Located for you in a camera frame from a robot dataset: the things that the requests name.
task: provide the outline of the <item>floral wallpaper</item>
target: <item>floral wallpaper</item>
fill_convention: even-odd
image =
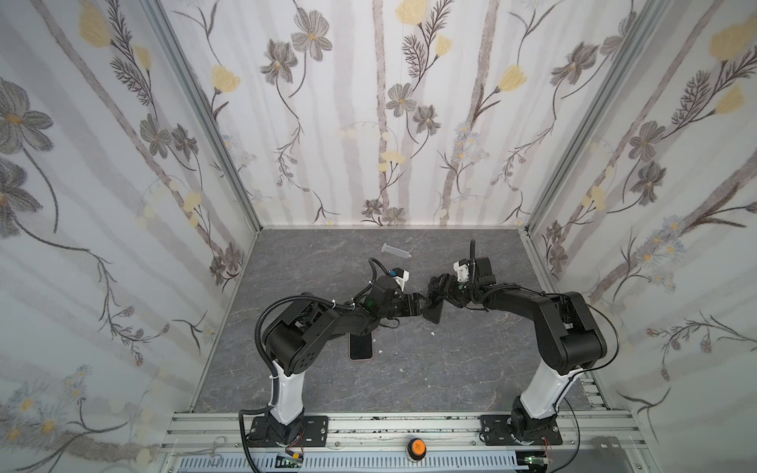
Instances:
[[[643,2],[163,5],[263,224],[371,227],[526,224]]]
[[[139,4],[0,6],[0,457],[154,471],[253,234]]]
[[[672,2],[531,229],[557,285],[618,328],[599,380],[668,472],[754,460],[755,104],[754,3]]]

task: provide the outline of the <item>robotic arm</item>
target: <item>robotic arm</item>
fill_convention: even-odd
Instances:
[[[378,263],[371,261],[372,266]],[[290,303],[268,326],[262,336],[264,358],[273,362],[279,392],[266,413],[266,432],[255,436],[258,440],[265,437],[289,445],[303,431],[305,371],[327,341],[343,334],[367,335],[382,319],[422,315],[439,323],[445,300],[460,308],[481,304],[485,310],[503,310],[534,322],[542,360],[528,388],[514,401],[506,426],[500,427],[506,432],[497,433],[509,434],[506,443],[530,444],[542,438],[556,425],[557,406],[576,375],[606,355],[604,337],[580,294],[545,294],[497,284],[489,259],[475,256],[475,241],[470,258],[454,263],[456,275],[431,279],[427,297],[403,293],[407,273],[402,269],[381,268],[385,274],[376,278],[373,267],[371,283],[351,303],[327,303],[304,293],[310,298]]]

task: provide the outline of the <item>smartphone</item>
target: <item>smartphone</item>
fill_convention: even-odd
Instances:
[[[350,359],[373,358],[373,337],[371,334],[356,337],[350,334]]]

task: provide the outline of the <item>metal bracket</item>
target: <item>metal bracket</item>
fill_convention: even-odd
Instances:
[[[306,415],[302,421],[303,431],[300,440],[293,443],[297,447],[325,447],[326,436],[329,431],[329,417],[326,415]],[[247,446],[250,448],[280,447],[274,440],[268,438],[268,421],[266,416],[259,415],[252,419],[252,427],[247,435]]]
[[[481,439],[487,447],[499,447],[503,445],[519,445],[510,434],[509,414],[506,415],[481,415]],[[544,431],[544,437],[550,445],[562,445],[562,436],[557,428],[557,422],[552,421]],[[543,439],[535,440],[531,445],[545,445]]]

